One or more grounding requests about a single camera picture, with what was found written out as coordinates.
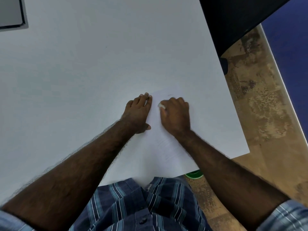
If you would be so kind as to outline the green round container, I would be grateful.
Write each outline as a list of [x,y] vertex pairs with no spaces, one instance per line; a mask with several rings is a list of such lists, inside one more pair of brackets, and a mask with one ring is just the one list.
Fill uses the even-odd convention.
[[185,176],[190,179],[199,179],[203,176],[203,173],[200,170],[196,170],[185,174]]

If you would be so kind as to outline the black panel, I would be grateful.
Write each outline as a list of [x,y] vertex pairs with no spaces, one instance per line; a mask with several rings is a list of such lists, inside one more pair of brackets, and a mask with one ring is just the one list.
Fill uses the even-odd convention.
[[290,0],[199,0],[218,57]]

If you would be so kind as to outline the person's right forearm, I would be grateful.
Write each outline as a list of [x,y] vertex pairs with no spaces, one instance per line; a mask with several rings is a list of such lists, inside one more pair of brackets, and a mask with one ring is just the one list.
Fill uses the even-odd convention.
[[246,230],[256,230],[279,205],[290,200],[192,130],[172,132],[172,135],[193,158],[223,206]]

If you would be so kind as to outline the grey laptop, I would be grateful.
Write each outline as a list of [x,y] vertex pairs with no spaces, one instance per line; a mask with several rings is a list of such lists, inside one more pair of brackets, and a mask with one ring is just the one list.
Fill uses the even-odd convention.
[[0,0],[0,32],[28,29],[24,0]]

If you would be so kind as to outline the white paper sheet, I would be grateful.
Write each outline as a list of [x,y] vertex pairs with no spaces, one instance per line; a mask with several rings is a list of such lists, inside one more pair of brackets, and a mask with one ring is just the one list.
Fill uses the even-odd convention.
[[144,172],[138,177],[143,184],[147,184],[154,177],[174,178],[199,170],[179,142],[162,126],[160,109],[157,106],[162,100],[182,97],[181,89],[173,86],[151,95],[152,106],[146,121],[151,130],[145,132],[146,146],[145,150],[142,150]]

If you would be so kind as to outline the person's left hand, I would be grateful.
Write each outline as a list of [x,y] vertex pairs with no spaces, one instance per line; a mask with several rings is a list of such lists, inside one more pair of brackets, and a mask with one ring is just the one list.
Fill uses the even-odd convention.
[[149,95],[147,103],[141,105],[141,96],[140,94],[136,97],[134,101],[134,111],[127,111],[127,105],[125,107],[124,113],[121,116],[121,121],[128,125],[129,129],[134,134],[140,134],[141,127],[146,124],[149,111],[152,106],[152,96]]

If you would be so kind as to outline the blue striped shirt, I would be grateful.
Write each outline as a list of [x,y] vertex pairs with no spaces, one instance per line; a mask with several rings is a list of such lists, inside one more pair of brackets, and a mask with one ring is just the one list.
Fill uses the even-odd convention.
[[[36,231],[0,211],[0,231]],[[68,231],[213,231],[189,186],[154,177],[144,190],[132,178],[99,186]],[[308,231],[308,208],[289,200],[256,231]]]

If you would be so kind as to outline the person's left forearm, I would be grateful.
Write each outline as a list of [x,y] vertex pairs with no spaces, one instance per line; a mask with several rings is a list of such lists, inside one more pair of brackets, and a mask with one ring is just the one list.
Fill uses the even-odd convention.
[[133,135],[128,125],[118,120],[18,192],[1,207],[1,211],[37,231],[67,231]]

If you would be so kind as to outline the person's right hand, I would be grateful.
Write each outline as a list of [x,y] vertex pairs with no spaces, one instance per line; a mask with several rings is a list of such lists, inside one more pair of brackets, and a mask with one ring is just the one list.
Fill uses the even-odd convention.
[[190,114],[168,114],[160,109],[161,124],[165,130],[177,140],[191,131]]

